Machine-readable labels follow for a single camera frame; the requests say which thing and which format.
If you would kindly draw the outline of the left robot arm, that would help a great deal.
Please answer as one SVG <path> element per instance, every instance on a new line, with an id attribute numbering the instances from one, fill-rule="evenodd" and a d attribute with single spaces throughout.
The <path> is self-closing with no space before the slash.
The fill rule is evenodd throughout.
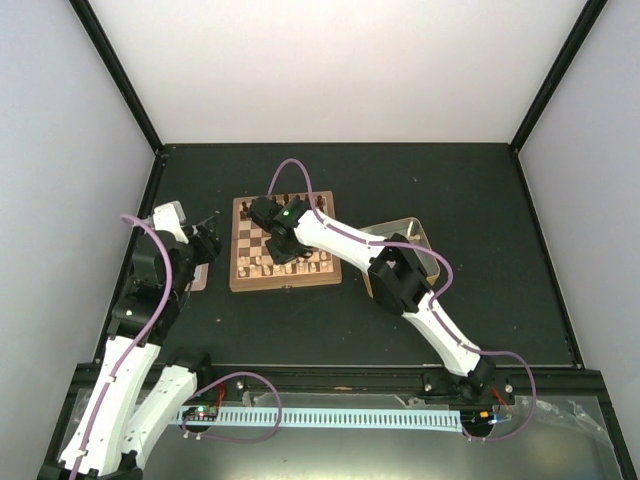
<path id="1" fill-rule="evenodd" d="M 206 353 L 178 353 L 138 398 L 186 300 L 198 266 L 221 245 L 214 218 L 125 221 L 141 229 L 128 277 L 114 304 L 101 369 L 78 426 L 60 457 L 42 465 L 41 479 L 139 479 L 171 417 L 190 397 L 214 388 Z"/>

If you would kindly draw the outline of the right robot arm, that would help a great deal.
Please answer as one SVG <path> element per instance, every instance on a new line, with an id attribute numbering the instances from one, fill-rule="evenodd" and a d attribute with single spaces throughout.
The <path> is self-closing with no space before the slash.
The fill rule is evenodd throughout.
<path id="1" fill-rule="evenodd" d="M 417 255 L 420 246 L 400 234 L 385 238 L 357 230 L 298 198 L 282 205 L 260 196 L 251 201 L 247 216 L 270 235 L 266 247 L 276 264 L 303 258 L 316 248 L 364 273 L 373 300 L 407 320 L 436 351 L 461 400 L 476 403 L 490 392 L 495 363 L 439 304 Z"/>

